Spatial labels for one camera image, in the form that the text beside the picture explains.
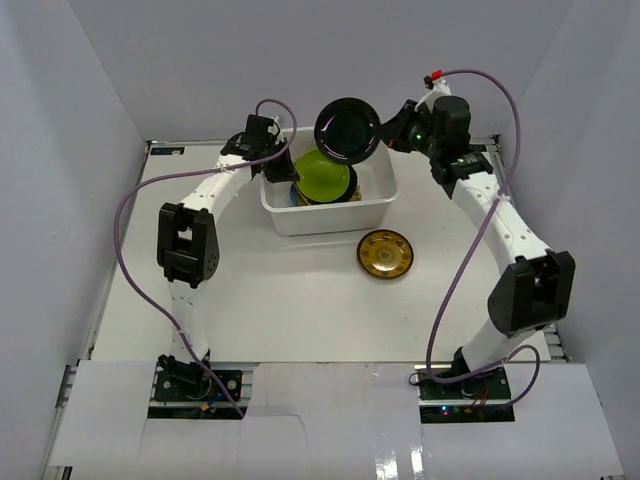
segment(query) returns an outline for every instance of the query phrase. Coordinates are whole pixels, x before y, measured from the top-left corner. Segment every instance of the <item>purple cable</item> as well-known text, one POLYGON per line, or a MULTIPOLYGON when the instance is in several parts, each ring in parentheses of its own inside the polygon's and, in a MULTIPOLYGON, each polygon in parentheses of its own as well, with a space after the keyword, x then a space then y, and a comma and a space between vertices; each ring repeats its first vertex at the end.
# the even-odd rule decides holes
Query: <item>purple cable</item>
MULTIPOLYGON (((298 130, 298 122, 296 120, 296 116, 293 114, 293 111, 280 100, 267 98, 262 100, 260 103, 258 103, 258 105, 256 106, 256 114, 258 113, 260 106, 265 103, 275 103, 276 105, 280 105, 289 113, 289 115, 291 116, 291 121, 293 123, 293 131, 291 132, 291 138, 286 142, 285 146, 282 147, 282 149, 280 149, 280 151, 278 151, 277 153, 274 153, 273 155, 270 155, 265 158, 261 158, 259 160, 252 160, 242 164, 226 166, 224 168, 225 171, 236 170, 238 168, 246 168, 252 165, 260 165, 262 163, 275 160, 280 155, 282 155, 289 148, 289 145, 293 142, 293 139, 296 136, 296 131, 298 130)), ((131 191, 129 191, 129 193, 127 193, 124 196, 124 198, 122 199, 122 201, 120 202, 120 205, 118 205, 118 208, 116 210, 116 216, 113 221, 113 243, 116 250, 116 259, 118 260, 118 265, 120 265, 120 270, 122 270, 122 274, 124 275, 124 278, 127 280, 129 285, 131 285, 131 288, 133 288, 138 295, 140 295, 147 303, 149 303, 152 307, 154 307, 156 310, 162 313, 165 317, 167 317, 169 321, 173 324, 174 328, 178 330, 178 332, 182 330, 182 328, 180 327, 180 323, 174 318, 174 316, 168 310, 163 308, 158 302, 156 302, 153 298, 147 295, 144 292, 144 290, 142 290, 140 286, 135 282, 133 277, 131 277, 131 274, 129 273, 129 270, 125 265, 124 258, 122 256, 122 245, 120 244, 120 217, 122 216, 122 212, 126 207, 127 203, 129 203, 129 200, 131 200, 131 198, 138 192, 138 190, 140 190, 143 187, 146 187, 147 185, 161 182, 163 180, 170 180, 172 178, 196 177, 199 175, 213 175, 216 173, 221 173, 222 171, 223 170, 221 168, 210 168, 206 170, 198 170, 195 172, 172 173, 170 175, 162 175, 160 177, 150 178, 149 180, 145 180, 144 182, 136 185, 133 189, 131 189, 131 191)), ((220 378, 218 378, 218 376, 209 367, 207 367, 207 365, 205 365, 205 363, 200 358, 198 358, 196 353, 193 351, 193 347, 191 346, 191 343, 189 342, 189 339, 187 338, 186 334, 180 333, 180 338, 182 338, 182 342, 184 343, 185 348, 189 352, 189 355, 193 357, 193 360, 200 366, 200 368, 202 368, 202 370, 208 373, 209 376, 216 383, 216 385, 218 385, 220 392, 222 392, 222 394, 226 397, 226 399, 229 401, 231 406, 236 410, 236 412, 238 412, 238 415, 240 415, 240 418, 244 417, 244 413, 242 413, 242 410, 240 410, 240 407, 238 406, 238 404, 233 400, 233 398, 229 394, 229 391, 227 390, 225 385, 222 383, 220 378)))
MULTIPOLYGON (((508 191, 509 185, 511 184, 511 181, 513 180, 513 175, 515 173, 516 167, 518 166, 518 162, 520 161, 520 143, 522 141, 522 134, 521 134, 521 127, 520 127, 520 115, 518 114, 518 107, 516 105, 515 100, 513 99, 513 96, 511 95, 511 93, 509 93, 509 91, 502 84, 502 82, 500 82, 493 75, 485 73, 485 72, 483 72, 481 70, 475 70, 475 69, 449 70, 448 72, 443 72, 442 76, 443 77, 447 77, 447 76, 450 76, 450 75, 458 75, 458 74, 461 74, 461 73, 470 73, 470 74, 473 74, 473 75, 479 75, 479 76, 484 77, 484 78, 490 80, 491 82, 493 82, 500 90, 502 90, 502 93, 504 93, 505 97, 507 98, 507 100, 509 102, 509 105, 511 106, 511 110, 513 111, 513 121, 514 121, 514 124, 515 124, 515 130, 516 130, 516 148, 515 148, 515 152, 514 152, 514 156, 513 156, 513 162, 511 164, 511 168, 509 169, 509 172, 507 173, 507 176, 506 176, 506 179, 504 181, 504 184, 498 190, 498 196, 501 196, 505 192, 508 191)), ((538 378, 538 374, 540 372, 540 353, 532 345, 520 345, 518 348, 513 350, 513 352, 511 352, 511 354, 509 354, 509 356, 507 358, 504 358, 502 360, 498 360, 498 361, 495 361, 495 362, 491 362, 488 365, 485 365, 484 367, 478 368, 476 370, 473 370, 471 372, 465 373, 463 375, 458 375, 457 377, 440 378, 433 371, 433 367, 432 367, 432 364, 431 364, 431 357, 433 356, 433 346, 434 346, 435 341, 436 341, 436 334, 438 332, 438 328, 440 327, 440 323, 442 322, 442 318, 444 317, 444 312, 447 309, 447 306, 449 305, 449 302, 451 301, 451 297, 453 296, 453 292, 456 290, 456 288, 458 286, 458 283, 460 282, 460 279, 462 278, 462 274, 466 270, 467 265, 469 265, 469 262, 471 261, 471 258, 473 257, 473 254, 475 253, 476 249, 478 248, 478 245, 480 245, 480 242, 482 241, 482 237, 484 236, 484 234, 487 231, 487 228, 489 226, 489 222, 491 221, 491 218, 493 217, 494 213, 496 212, 496 209, 498 208, 499 202, 500 202, 499 198, 496 198, 493 201, 493 203, 491 204, 491 207, 489 208, 489 211, 487 212, 487 215, 484 218, 484 221, 482 222, 482 225, 478 229, 478 233, 476 234, 475 238, 473 239, 473 242, 471 243, 471 246, 469 247, 469 251, 464 256, 464 259, 462 260, 462 263, 460 264, 460 267, 458 267, 458 271, 456 272, 455 276, 453 277, 453 281, 451 282, 451 285, 449 286, 449 289, 447 290, 447 293, 445 294, 444 299, 442 300, 442 303, 440 304, 440 308, 438 309, 438 313, 437 313, 436 318, 435 318, 435 320, 433 322, 433 327, 431 328, 431 334, 429 335, 429 343, 428 343, 428 346, 427 346, 426 367, 427 367, 427 372, 429 374, 429 377, 433 381, 435 381, 437 383, 443 383, 443 384, 458 383, 458 382, 467 380, 469 378, 475 377, 476 375, 479 375, 481 373, 487 372, 489 370, 493 370, 496 367, 499 367, 504 362, 509 361, 511 358, 513 358, 514 355, 516 355, 517 353, 521 352, 522 350, 525 350, 525 349, 532 350, 534 355, 535 355, 535 357, 536 357, 535 371, 533 373, 531 381, 529 382, 529 385, 527 385, 527 388, 525 388, 523 390, 523 392, 520 395, 518 395, 518 397, 516 397, 515 399, 511 400, 508 403, 500 405, 500 407, 510 407, 511 405, 513 405, 513 404, 517 403, 518 401, 520 401, 525 395, 527 395, 529 393, 529 391, 533 388, 533 385, 534 385, 534 383, 536 382, 536 380, 538 378)))

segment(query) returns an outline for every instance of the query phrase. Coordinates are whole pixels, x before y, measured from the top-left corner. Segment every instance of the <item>purple wire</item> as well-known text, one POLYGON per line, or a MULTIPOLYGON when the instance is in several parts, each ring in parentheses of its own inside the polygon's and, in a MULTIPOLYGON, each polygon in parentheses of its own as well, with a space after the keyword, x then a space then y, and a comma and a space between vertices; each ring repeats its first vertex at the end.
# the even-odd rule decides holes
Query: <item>purple wire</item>
MULTIPOLYGON (((509 185, 511 184, 511 181, 513 180, 513 175, 514 175, 515 170, 516 170, 516 168, 518 166, 518 162, 520 161, 520 144, 521 144, 521 141, 522 141, 522 133, 521 133, 521 127, 520 127, 520 115, 518 114, 518 107, 516 105, 515 100, 513 99, 513 96, 511 95, 511 93, 509 93, 509 91, 502 84, 502 82, 500 82, 493 75, 485 73, 485 72, 483 72, 481 70, 475 70, 475 69, 449 70, 447 72, 443 72, 442 76, 446 77, 446 76, 450 76, 450 75, 458 75, 458 74, 461 74, 461 73, 470 73, 470 74, 473 74, 473 75, 479 75, 479 76, 484 77, 484 78, 490 80, 491 82, 493 82, 500 90, 502 90, 502 93, 504 93, 505 97, 507 98, 507 100, 509 102, 509 105, 511 106, 511 110, 513 111, 513 121, 514 121, 514 124, 515 124, 515 130, 516 130, 516 148, 515 148, 515 152, 514 152, 514 156, 513 156, 513 162, 511 164, 511 168, 509 169, 509 172, 507 173, 507 176, 506 176, 506 179, 505 179, 503 185, 498 190, 498 196, 501 196, 505 192, 508 191, 509 185)), ((532 345, 520 345, 518 348, 514 349, 513 352, 511 352, 511 354, 509 354, 509 356, 507 358, 504 358, 502 360, 497 360, 495 362, 491 362, 488 365, 485 365, 484 367, 478 368, 476 370, 473 370, 471 372, 465 373, 463 375, 458 375, 457 377, 450 377, 450 378, 438 377, 435 374, 435 372, 433 370, 433 366, 432 366, 433 347, 434 347, 435 342, 436 342, 436 334, 438 333, 438 328, 440 327, 440 323, 442 322, 442 318, 444 317, 444 312, 447 309, 447 306, 449 305, 449 302, 451 301, 451 297, 453 296, 453 292, 456 290, 456 288, 458 286, 458 283, 460 283, 460 279, 462 278, 462 274, 466 270, 467 265, 469 265, 469 262, 471 261, 471 258, 473 257, 473 254, 475 253, 476 249, 478 248, 478 245, 480 245, 480 242, 482 241, 482 237, 484 236, 485 232, 487 231, 487 228, 489 226, 489 222, 491 221, 491 218, 493 217, 494 213, 496 212, 496 209, 498 208, 498 204, 499 203, 500 203, 500 199, 496 198, 493 201, 493 203, 491 204, 491 207, 489 207, 489 211, 487 212, 487 215, 485 216, 485 218, 484 218, 484 220, 482 222, 482 225, 480 225, 480 228, 478 229, 478 233, 476 234, 475 238, 473 239, 473 242, 471 242, 471 246, 469 247, 469 251, 464 256, 464 259, 462 260, 462 263, 460 264, 460 267, 458 267, 458 271, 456 272, 455 276, 453 277, 451 285, 449 285, 449 289, 447 290, 447 293, 445 294, 444 299, 442 300, 442 303, 440 304, 440 308, 438 309, 438 313, 437 313, 436 318, 435 318, 435 320, 433 322, 433 327, 431 328, 431 334, 429 335, 429 343, 427 345, 426 368, 427 368, 427 372, 429 374, 429 377, 433 381, 435 381, 436 383, 442 383, 442 384, 458 383, 458 382, 462 382, 462 381, 467 380, 469 378, 475 377, 476 375, 479 375, 481 373, 487 372, 489 370, 493 370, 494 368, 503 365, 504 362, 509 361, 511 358, 513 358, 514 355, 518 354, 522 350, 525 350, 525 349, 532 350, 534 355, 535 355, 535 357, 536 357, 536 367, 535 367, 534 374, 533 374, 533 376, 531 378, 531 381, 529 382, 529 385, 527 385, 527 388, 525 388, 524 391, 520 395, 518 395, 518 397, 516 397, 515 399, 511 400, 508 403, 500 405, 501 407, 509 407, 509 406, 517 403, 518 401, 520 401, 522 398, 524 398, 524 396, 527 395, 529 393, 529 391, 533 388, 533 385, 534 385, 534 383, 536 382, 536 380, 538 378, 538 374, 540 372, 540 353, 532 345)))
MULTIPOLYGON (((293 139, 295 138, 296 132, 298 130, 298 122, 296 120, 296 116, 293 114, 293 111, 280 100, 267 98, 260 101, 260 103, 258 103, 258 105, 256 106, 256 114, 258 113, 260 106, 265 103, 275 103, 276 105, 280 105, 282 108, 284 108, 287 111, 287 113, 289 113, 289 115, 291 116, 291 121, 293 123, 293 131, 291 132, 291 138, 289 138, 289 140, 286 142, 284 147, 282 147, 280 151, 278 151, 277 153, 274 153, 273 155, 270 155, 265 158, 261 158, 259 160, 252 160, 252 161, 248 161, 248 162, 237 164, 237 165, 226 166, 224 168, 225 171, 237 170, 238 168, 246 168, 252 165, 260 165, 262 163, 275 160, 280 155, 282 155, 289 148, 289 145, 293 142, 293 139)), ((148 304, 150 304, 152 307, 154 307, 156 310, 162 313, 165 317, 167 317, 169 321, 173 324, 174 328, 178 330, 178 332, 182 330, 182 328, 180 327, 180 323, 175 319, 175 317, 168 310, 163 308, 158 302, 156 302, 147 293, 145 293, 144 290, 140 288, 140 286, 136 283, 136 281, 133 279, 133 277, 129 273, 129 269, 124 263, 124 258, 122 256, 122 245, 120 244, 120 217, 122 216, 122 212, 124 211, 124 208, 126 207, 127 203, 129 203, 129 200, 131 200, 131 198, 138 192, 138 190, 146 187, 147 185, 161 182, 163 180, 170 180, 173 178, 196 177, 199 175, 213 175, 216 173, 221 173, 222 171, 223 170, 221 168, 209 168, 206 170, 198 170, 195 172, 172 173, 169 175, 162 175, 160 177, 150 178, 149 180, 145 180, 144 182, 139 183, 133 189, 131 189, 131 191, 129 191, 129 193, 127 193, 124 196, 124 198, 120 201, 120 204, 116 209, 116 216, 113 221, 113 243, 116 250, 116 259, 118 260, 118 265, 120 265, 120 270, 122 270, 122 274, 124 275, 124 278, 127 280, 129 285, 131 285, 131 288, 133 288, 138 295, 140 295, 148 304)), ((193 360, 198 364, 198 366, 200 366, 200 368, 202 368, 202 370, 204 370, 207 374, 209 374, 209 376, 213 379, 216 385, 218 385, 220 392, 222 392, 222 394, 226 397, 226 399, 229 401, 231 406, 236 410, 236 412, 238 412, 238 415, 240 415, 240 418, 244 417, 244 413, 242 413, 242 410, 240 410, 240 407, 238 406, 238 404, 233 400, 233 398, 231 397, 231 394, 225 387, 224 383, 222 383, 220 378, 218 378, 218 376, 209 367, 207 367, 207 365, 200 358, 198 358, 198 355, 196 355, 196 353, 194 352, 193 347, 191 346, 191 343, 189 342, 189 339, 187 338, 186 334, 180 333, 180 338, 182 338, 182 342, 184 343, 185 348, 189 352, 189 355, 193 357, 193 360)))

